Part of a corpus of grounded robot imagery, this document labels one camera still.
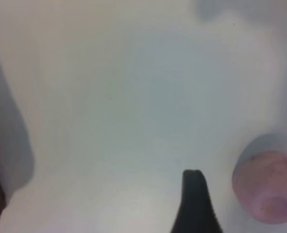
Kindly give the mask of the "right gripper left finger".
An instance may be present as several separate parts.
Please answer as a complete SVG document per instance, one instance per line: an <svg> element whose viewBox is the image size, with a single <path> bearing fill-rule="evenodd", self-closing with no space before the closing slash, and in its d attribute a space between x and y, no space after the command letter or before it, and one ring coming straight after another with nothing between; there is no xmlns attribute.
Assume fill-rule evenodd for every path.
<svg viewBox="0 0 287 233"><path fill-rule="evenodd" d="M206 179L200 170L183 171L181 203L171 232L222 232L210 199Z"/></svg>

